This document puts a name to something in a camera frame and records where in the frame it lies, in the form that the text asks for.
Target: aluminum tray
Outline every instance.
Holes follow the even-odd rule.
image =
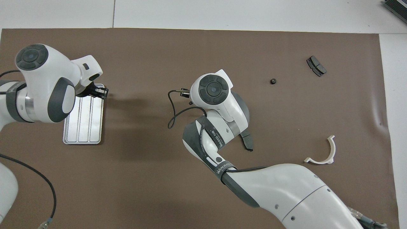
[[[69,145],[96,145],[101,141],[103,99],[76,97],[75,105],[63,126],[63,142]]]

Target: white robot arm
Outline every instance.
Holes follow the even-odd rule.
[[[14,174],[0,163],[0,223],[10,210],[18,192]]]
[[[249,110],[232,92],[223,70],[205,74],[192,85],[192,102],[210,109],[184,129],[183,143],[235,195],[275,215],[288,229],[361,229],[338,196],[307,168],[295,164],[237,170],[218,150],[248,127]]]
[[[25,81],[0,79],[0,131],[6,124],[15,121],[58,123],[72,111],[75,96],[91,95],[105,99],[108,93],[107,88],[98,88],[93,83],[103,72],[90,55],[69,60],[47,45],[34,44],[17,54],[15,64]],[[2,154],[0,157],[11,160]],[[13,161],[29,167],[15,159]],[[17,191],[15,176],[0,163],[0,223],[13,204]],[[47,227],[54,211],[55,205],[51,218],[39,228]]]

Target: brown mat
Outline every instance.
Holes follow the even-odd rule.
[[[15,69],[17,52],[35,43],[70,59],[93,55],[104,72],[96,82],[110,89],[100,145],[63,144],[63,123],[13,123],[0,133],[3,154],[55,185],[52,228],[283,228],[266,210],[246,206],[185,149],[182,131],[200,111],[184,113],[167,129],[167,92],[221,68],[249,107],[255,144],[247,152],[235,138],[220,151],[225,159],[238,168],[304,165],[346,205],[398,228],[377,34],[4,29],[0,72]],[[311,55],[327,74],[311,71]],[[174,101],[178,111],[188,107],[188,99]],[[302,162],[324,160],[332,134],[333,164]],[[49,187],[31,171],[1,162],[20,190],[0,228],[36,228],[52,209]]]

